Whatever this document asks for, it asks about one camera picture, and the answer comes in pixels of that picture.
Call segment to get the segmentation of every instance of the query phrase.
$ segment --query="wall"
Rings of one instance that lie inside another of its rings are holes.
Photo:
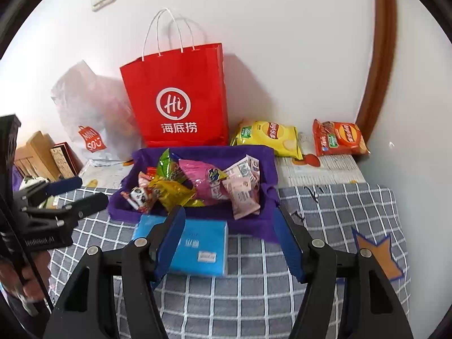
[[[92,12],[90,0],[43,0],[0,61],[0,114],[17,113],[23,124],[20,142],[36,130],[49,132],[55,141],[67,140],[50,99],[54,83],[82,59],[97,74],[120,78],[119,67],[141,55],[151,17],[168,6],[190,20],[196,44],[223,43],[231,127],[244,116],[306,131],[315,117],[352,121],[371,60],[373,4],[117,0]],[[161,32],[167,31],[162,24]],[[186,28],[182,31],[188,44]],[[168,49],[169,39],[162,41]],[[146,52],[155,51],[151,35]]]
[[[369,182],[394,189],[411,271],[409,320],[427,338],[452,304],[452,45],[419,0],[397,0],[392,80],[360,163]]]

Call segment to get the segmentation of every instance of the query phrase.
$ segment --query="plaid tablecloth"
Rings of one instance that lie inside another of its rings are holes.
[[[76,190],[62,195],[59,206],[92,192],[111,195],[115,191]],[[356,251],[352,225],[361,234],[377,240],[391,233],[394,258],[405,272],[403,279],[392,284],[408,313],[409,265],[392,191],[364,183],[311,187],[318,203],[307,188],[284,188],[279,193],[289,211],[299,210],[304,214],[311,235],[335,249]],[[104,251],[121,248],[130,241],[134,228],[135,225],[110,220],[106,211],[80,221],[74,230],[74,245],[52,252],[51,296],[54,301],[89,246],[97,245]],[[306,285],[290,275],[278,244],[247,236],[230,236],[228,242],[226,277],[168,274],[155,289],[168,336],[172,339],[288,337]],[[120,335],[130,338],[119,277],[114,278],[114,289]],[[343,297],[344,286],[337,284],[327,338],[337,336]]]

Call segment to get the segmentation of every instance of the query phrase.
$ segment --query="purple basket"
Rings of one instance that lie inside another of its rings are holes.
[[[147,167],[156,167],[161,154],[166,148],[145,148],[133,153],[135,164],[130,173],[123,179],[122,188],[114,193],[108,204],[108,212],[112,219],[138,223],[141,213],[134,210],[121,196],[121,191],[130,191],[138,186],[138,174],[140,171],[146,173]],[[260,170],[260,214],[249,215],[239,220],[232,216],[232,205],[230,202],[209,207],[187,207],[185,208],[187,218],[217,219],[227,221],[231,234],[249,234],[253,237],[262,238],[270,242],[277,242],[273,229],[273,211],[279,205],[279,197],[275,186],[278,176],[275,168],[275,156],[273,149],[263,145],[241,145],[241,146],[193,146],[171,148],[171,151],[183,159],[198,160],[210,163],[221,170],[244,158],[247,154],[259,159]],[[155,207],[153,214],[166,215],[163,208]]]

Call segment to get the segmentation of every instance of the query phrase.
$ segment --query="hi logo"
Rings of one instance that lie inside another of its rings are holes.
[[[160,114],[169,120],[179,121],[186,118],[190,113],[190,98],[178,88],[161,90],[155,102]]]

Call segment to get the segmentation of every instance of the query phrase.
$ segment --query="blue box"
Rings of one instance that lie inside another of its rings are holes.
[[[143,214],[132,239],[146,237],[166,217]],[[227,274],[228,231],[225,221],[187,219],[169,270],[173,273],[221,277]]]

